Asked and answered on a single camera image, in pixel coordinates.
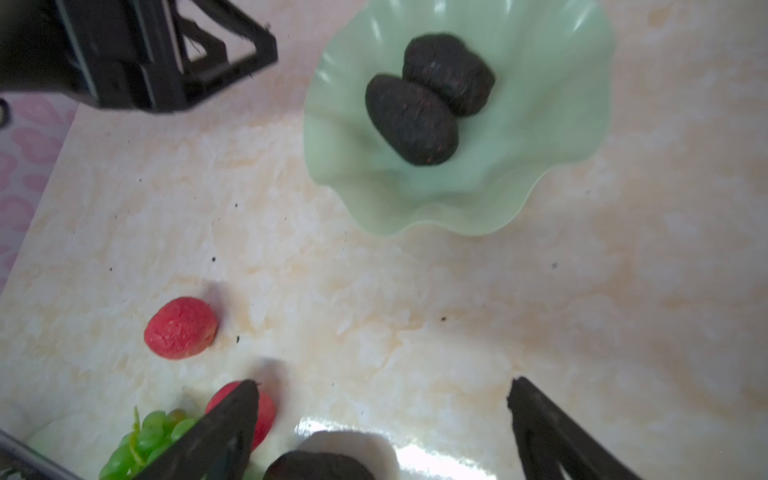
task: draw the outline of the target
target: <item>red fruit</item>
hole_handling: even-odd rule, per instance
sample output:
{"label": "red fruit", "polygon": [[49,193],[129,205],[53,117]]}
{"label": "red fruit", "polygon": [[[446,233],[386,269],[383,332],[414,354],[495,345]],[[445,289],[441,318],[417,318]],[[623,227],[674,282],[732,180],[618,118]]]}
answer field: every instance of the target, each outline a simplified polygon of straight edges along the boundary
{"label": "red fruit", "polygon": [[[205,407],[205,412],[208,413],[213,410],[239,384],[240,382],[230,382],[221,387],[221,390],[211,397],[208,406]],[[259,418],[256,420],[256,428],[253,429],[253,444],[250,446],[251,452],[261,445],[261,442],[266,438],[266,434],[272,429],[272,424],[275,422],[275,414],[275,402],[272,401],[270,396],[259,390]]]}
{"label": "red fruit", "polygon": [[218,326],[219,321],[207,303],[182,296],[154,314],[144,330],[144,342],[163,358],[186,359],[213,342]]}

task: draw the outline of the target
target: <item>black oval fruit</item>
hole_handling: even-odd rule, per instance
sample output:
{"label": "black oval fruit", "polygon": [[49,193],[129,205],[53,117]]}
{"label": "black oval fruit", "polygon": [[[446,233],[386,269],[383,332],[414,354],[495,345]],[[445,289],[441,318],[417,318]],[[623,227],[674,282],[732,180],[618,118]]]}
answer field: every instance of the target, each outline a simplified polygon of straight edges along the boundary
{"label": "black oval fruit", "polygon": [[421,85],[378,74],[368,83],[366,108],[376,130],[411,164],[440,165],[456,152],[456,119]]}
{"label": "black oval fruit", "polygon": [[411,40],[402,77],[434,91],[459,116],[478,113],[496,83],[490,67],[463,41],[446,33]]}
{"label": "black oval fruit", "polygon": [[375,480],[362,463],[336,453],[294,450],[283,454],[264,473],[264,480]]}

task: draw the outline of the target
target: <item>scalloped bowl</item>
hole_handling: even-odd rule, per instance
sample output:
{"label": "scalloped bowl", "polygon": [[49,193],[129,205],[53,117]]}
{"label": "scalloped bowl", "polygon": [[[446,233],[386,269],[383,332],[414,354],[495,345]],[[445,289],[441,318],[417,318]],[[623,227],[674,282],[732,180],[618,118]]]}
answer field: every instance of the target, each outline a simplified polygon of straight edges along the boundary
{"label": "scalloped bowl", "polygon": [[[455,155],[414,167],[373,127],[366,86],[379,72],[400,76],[409,41],[437,31],[464,40],[496,85],[479,114],[459,120]],[[370,233],[418,223],[491,233],[548,169],[597,150],[610,117],[613,52],[597,0],[372,0],[315,72],[304,108],[307,169]]]}

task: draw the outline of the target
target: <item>pink patterned fabric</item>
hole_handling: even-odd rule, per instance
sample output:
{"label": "pink patterned fabric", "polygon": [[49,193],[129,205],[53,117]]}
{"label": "pink patterned fabric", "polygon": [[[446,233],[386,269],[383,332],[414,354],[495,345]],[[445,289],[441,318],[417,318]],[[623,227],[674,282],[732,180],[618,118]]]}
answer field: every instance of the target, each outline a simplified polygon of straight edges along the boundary
{"label": "pink patterned fabric", "polygon": [[2,97],[13,120],[0,130],[0,293],[78,108],[63,95]]}

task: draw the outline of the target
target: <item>marble table surface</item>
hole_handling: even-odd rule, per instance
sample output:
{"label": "marble table surface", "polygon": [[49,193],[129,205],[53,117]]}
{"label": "marble table surface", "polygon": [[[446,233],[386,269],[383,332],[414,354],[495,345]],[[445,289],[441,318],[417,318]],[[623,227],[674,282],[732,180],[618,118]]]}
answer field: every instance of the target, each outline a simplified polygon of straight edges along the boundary
{"label": "marble table surface", "polygon": [[[371,237],[308,178],[304,95],[362,0],[236,3],[276,67],[185,114],[80,108],[0,299],[0,428],[95,478],[134,406],[252,377],[258,465],[331,430],[379,480],[522,478],[527,376],[644,478],[768,477],[766,2],[606,0],[607,140],[482,238]],[[154,356],[188,295],[214,344]]]}

